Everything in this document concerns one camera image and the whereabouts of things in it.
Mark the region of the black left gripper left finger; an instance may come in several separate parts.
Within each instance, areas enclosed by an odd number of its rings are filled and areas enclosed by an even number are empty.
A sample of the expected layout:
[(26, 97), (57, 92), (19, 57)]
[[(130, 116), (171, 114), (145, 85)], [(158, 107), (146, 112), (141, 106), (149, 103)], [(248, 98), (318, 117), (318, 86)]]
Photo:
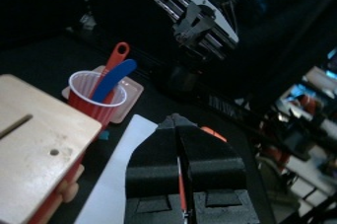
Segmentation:
[(126, 167), (123, 224), (185, 224), (185, 186), (177, 150), (177, 124), (169, 115), (138, 145)]

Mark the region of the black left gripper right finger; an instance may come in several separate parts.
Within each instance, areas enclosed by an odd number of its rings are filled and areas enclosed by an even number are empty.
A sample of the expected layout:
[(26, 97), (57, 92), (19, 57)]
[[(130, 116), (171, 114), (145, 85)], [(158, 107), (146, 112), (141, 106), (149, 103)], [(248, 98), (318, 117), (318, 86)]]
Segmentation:
[(185, 223), (260, 224), (232, 148), (178, 114), (173, 126)]

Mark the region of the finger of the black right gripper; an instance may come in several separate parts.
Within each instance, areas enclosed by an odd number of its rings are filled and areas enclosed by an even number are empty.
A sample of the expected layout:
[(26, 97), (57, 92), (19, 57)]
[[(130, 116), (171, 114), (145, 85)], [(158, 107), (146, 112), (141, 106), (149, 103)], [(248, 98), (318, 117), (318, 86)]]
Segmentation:
[(186, 18), (189, 30), (186, 32), (186, 47), (195, 48), (205, 34), (212, 29), (215, 23), (209, 16), (190, 16)]
[(190, 3), (179, 19), (173, 24), (173, 37), (177, 42), (193, 42), (195, 40), (199, 33), (197, 28), (199, 11), (199, 7), (194, 3)]

